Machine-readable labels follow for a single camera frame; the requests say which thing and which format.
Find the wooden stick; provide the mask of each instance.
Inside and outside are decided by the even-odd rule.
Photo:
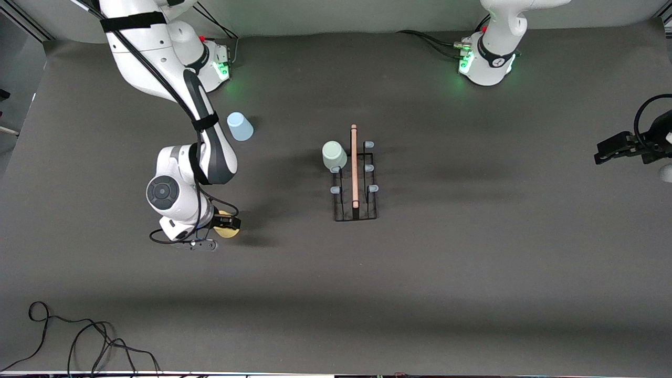
[[[0,126],[0,131],[2,131],[3,133],[12,134],[12,135],[17,136],[17,137],[19,136],[18,131],[10,130],[10,129],[2,127],[2,126]]]
[[[350,153],[352,164],[352,217],[358,219],[360,217],[360,177],[357,173],[358,159],[357,159],[357,125],[350,127]]]

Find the white wall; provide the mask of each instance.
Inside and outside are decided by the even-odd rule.
[[[69,0],[15,0],[57,38],[105,42],[97,20]],[[621,26],[645,20],[666,0],[574,0],[528,13],[531,28]],[[202,0],[241,36],[325,32],[468,30],[485,12],[478,0]],[[180,19],[199,34],[222,36],[194,10]]]

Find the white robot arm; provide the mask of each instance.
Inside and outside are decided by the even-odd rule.
[[[511,71],[515,49],[528,30],[522,13],[533,9],[559,7],[571,0],[480,0],[492,19],[485,33],[463,38],[473,48],[464,51],[460,73],[479,85],[498,84]]]
[[[236,155],[206,95],[208,87],[212,90],[228,79],[227,50],[213,42],[203,43],[184,22],[166,20],[177,17],[194,2],[100,0],[101,13],[107,18],[101,24],[124,79],[145,93],[177,101],[115,32],[120,32],[165,78],[200,134],[199,143],[162,149],[155,177],[147,186],[147,200],[163,215],[159,223],[171,241],[184,240],[196,229],[211,224],[216,209],[200,192],[199,184],[225,184],[238,170]],[[179,4],[172,7],[169,3]]]

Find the light blue cup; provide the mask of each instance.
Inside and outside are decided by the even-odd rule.
[[[233,139],[237,141],[246,141],[254,134],[252,124],[241,113],[233,112],[229,114],[226,117],[226,123],[228,123],[228,129],[231,130]]]

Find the black wire rack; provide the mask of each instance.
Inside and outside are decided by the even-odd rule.
[[[343,192],[343,168],[339,169],[338,172],[332,173],[332,188],[338,187],[339,192],[333,194],[333,207],[334,207],[334,221],[336,222],[352,222],[352,221],[373,221],[378,218],[378,195],[376,192],[369,191],[369,185],[376,185],[376,160],[372,152],[367,152],[366,150],[367,142],[362,143],[362,152],[357,154],[358,165],[361,162],[361,169],[358,169],[358,172],[362,173],[362,181],[364,183],[364,199],[365,206],[362,206],[360,201],[359,208],[354,208],[352,206],[352,201],[346,201]],[[366,171],[366,166],[371,165],[374,169],[370,172]],[[351,177],[352,180],[359,180],[359,177]],[[345,207],[350,209],[350,212],[345,211]]]

